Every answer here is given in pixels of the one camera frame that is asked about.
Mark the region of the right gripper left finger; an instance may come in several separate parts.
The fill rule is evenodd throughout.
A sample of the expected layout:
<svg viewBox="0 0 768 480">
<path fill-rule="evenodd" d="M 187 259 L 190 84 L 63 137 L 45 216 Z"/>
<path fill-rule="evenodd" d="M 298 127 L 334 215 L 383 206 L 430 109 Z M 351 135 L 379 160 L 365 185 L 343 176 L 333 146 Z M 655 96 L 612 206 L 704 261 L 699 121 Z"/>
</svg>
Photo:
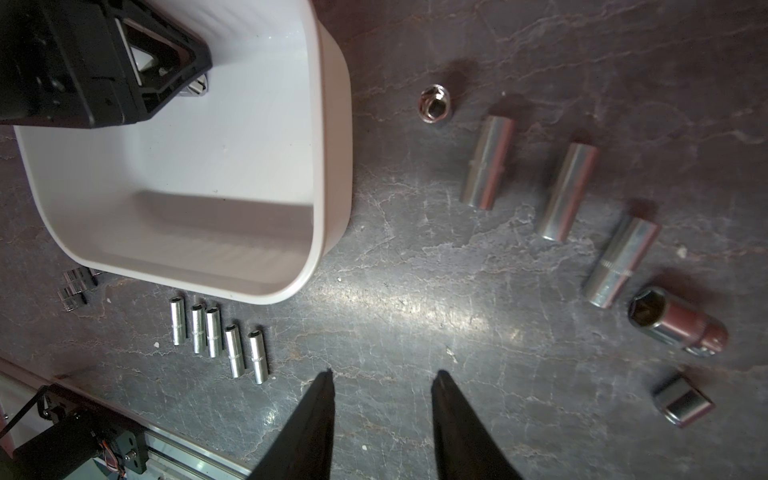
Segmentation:
<svg viewBox="0 0 768 480">
<path fill-rule="evenodd" d="M 247 479 L 329 479 L 335 425 L 333 372 L 320 372 Z"/>
</svg>

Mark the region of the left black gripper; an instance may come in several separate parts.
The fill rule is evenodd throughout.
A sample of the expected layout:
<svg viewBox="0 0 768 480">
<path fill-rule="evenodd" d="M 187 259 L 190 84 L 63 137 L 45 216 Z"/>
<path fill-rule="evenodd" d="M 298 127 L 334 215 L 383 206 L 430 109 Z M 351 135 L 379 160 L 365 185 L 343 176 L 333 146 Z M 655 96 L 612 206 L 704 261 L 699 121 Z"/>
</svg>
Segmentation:
<svg viewBox="0 0 768 480">
<path fill-rule="evenodd" d="M 207 44 L 147 1 L 3 1 L 1 123 L 148 120 L 212 68 Z"/>
</svg>

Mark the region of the white plastic storage box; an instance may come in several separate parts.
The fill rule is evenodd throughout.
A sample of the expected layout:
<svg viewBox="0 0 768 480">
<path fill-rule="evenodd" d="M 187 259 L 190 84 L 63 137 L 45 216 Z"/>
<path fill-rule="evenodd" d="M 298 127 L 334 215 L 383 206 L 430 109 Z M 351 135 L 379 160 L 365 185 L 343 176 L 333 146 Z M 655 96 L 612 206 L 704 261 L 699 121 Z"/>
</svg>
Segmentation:
<svg viewBox="0 0 768 480">
<path fill-rule="evenodd" d="M 210 89 L 151 120 L 18 126 L 38 212 L 98 270 L 256 305 L 286 300 L 343 236 L 351 85 L 309 1 L 162 1 L 210 47 Z"/>
</svg>

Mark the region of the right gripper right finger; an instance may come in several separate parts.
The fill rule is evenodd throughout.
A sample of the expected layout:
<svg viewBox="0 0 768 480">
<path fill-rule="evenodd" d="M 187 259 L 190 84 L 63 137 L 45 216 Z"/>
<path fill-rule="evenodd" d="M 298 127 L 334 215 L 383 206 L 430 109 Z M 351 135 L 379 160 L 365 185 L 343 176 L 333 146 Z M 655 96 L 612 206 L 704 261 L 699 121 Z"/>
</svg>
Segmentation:
<svg viewBox="0 0 768 480">
<path fill-rule="evenodd" d="M 431 395 L 439 479 L 522 479 L 448 371 L 437 372 Z"/>
</svg>

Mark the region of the short chrome socket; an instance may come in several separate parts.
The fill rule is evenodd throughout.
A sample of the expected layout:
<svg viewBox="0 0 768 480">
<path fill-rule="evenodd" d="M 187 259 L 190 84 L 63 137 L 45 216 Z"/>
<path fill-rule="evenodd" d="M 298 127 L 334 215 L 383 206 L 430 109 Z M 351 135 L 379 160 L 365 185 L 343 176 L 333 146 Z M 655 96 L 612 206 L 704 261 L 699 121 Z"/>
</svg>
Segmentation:
<svg viewBox="0 0 768 480">
<path fill-rule="evenodd" d="M 99 274 L 100 271 L 84 266 L 65 271 L 63 273 L 66 283 L 65 290 L 72 296 L 94 290 L 98 286 L 97 276 Z"/>
<path fill-rule="evenodd" d="M 656 409 L 677 428 L 686 428 L 716 407 L 708 396 L 681 374 L 654 388 L 652 400 Z"/>
</svg>

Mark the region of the large chrome socket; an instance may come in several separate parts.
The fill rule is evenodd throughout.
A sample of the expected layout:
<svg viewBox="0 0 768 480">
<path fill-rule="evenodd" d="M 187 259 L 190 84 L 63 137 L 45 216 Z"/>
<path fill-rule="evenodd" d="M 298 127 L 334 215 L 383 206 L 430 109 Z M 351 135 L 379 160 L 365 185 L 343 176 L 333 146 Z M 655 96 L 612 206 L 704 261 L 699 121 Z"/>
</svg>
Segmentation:
<svg viewBox="0 0 768 480">
<path fill-rule="evenodd" d="M 661 287 L 640 290 L 629 302 L 627 316 L 645 335 L 696 357 L 720 354 L 729 342 L 721 321 Z"/>
</svg>

